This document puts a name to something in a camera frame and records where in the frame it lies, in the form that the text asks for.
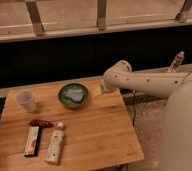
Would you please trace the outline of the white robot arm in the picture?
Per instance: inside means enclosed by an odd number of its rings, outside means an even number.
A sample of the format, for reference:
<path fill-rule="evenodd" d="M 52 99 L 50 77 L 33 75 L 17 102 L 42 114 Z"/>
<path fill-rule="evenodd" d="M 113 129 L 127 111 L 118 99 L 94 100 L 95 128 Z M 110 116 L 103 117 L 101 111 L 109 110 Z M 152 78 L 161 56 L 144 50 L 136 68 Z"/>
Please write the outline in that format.
<path fill-rule="evenodd" d="M 101 91 L 131 89 L 166 98 L 159 171 L 192 171 L 192 72 L 133 72 L 124 60 L 107 69 Z"/>

